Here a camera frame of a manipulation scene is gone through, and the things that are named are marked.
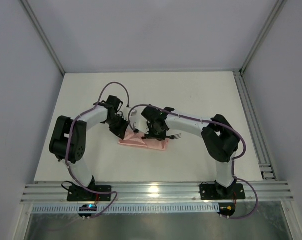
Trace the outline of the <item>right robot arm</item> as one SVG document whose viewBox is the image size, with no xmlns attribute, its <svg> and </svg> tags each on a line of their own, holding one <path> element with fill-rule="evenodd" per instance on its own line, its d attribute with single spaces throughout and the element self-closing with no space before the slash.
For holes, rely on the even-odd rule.
<svg viewBox="0 0 302 240">
<path fill-rule="evenodd" d="M 147 105 L 141 115 L 146 119 L 146 138 L 164 140 L 167 132 L 178 130 L 203 139 L 207 152 L 216 161 L 214 189 L 221 199 L 234 196 L 237 178 L 234 160 L 244 156 L 247 150 L 243 137 L 233 129 L 223 115 L 200 118 L 186 115 L 174 108 L 164 109 Z"/>
</svg>

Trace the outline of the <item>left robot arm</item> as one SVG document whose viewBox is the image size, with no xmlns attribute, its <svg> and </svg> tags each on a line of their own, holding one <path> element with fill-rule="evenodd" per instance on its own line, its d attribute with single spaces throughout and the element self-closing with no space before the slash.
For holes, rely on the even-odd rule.
<svg viewBox="0 0 302 240">
<path fill-rule="evenodd" d="M 122 106 L 123 102 L 118 97 L 110 95 L 106 101 L 95 103 L 92 108 L 75 118 L 62 115 L 56 120 L 49 143 L 49 152 L 59 161 L 65 162 L 76 189 L 99 194 L 96 191 L 95 179 L 83 160 L 87 132 L 96 125 L 107 124 L 109 131 L 123 140 L 129 122 L 124 118 Z"/>
</svg>

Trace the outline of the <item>pink satin napkin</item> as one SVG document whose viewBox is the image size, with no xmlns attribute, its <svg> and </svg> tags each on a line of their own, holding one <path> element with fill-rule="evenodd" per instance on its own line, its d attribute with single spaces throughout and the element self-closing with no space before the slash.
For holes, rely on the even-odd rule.
<svg viewBox="0 0 302 240">
<path fill-rule="evenodd" d="M 169 140 L 156 140 L 156 139 L 143 139 L 144 133 L 134 133 L 132 131 L 127 131 L 125 133 L 124 139 L 119 139 L 118 143 L 122 146 L 157 150 L 157 151 L 166 151 Z"/>
</svg>

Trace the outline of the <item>metal fork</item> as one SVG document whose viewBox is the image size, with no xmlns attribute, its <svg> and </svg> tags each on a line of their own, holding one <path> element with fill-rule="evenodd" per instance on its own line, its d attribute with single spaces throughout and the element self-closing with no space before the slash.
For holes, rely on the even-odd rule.
<svg viewBox="0 0 302 240">
<path fill-rule="evenodd" d="M 173 134 L 173 135 L 162 135 L 162 136 L 152 136 L 152 135 L 144 135 L 142 137 L 143 140 L 158 140 L 158 141 L 164 141 L 166 139 L 170 140 L 178 140 L 182 137 L 181 133 Z"/>
</svg>

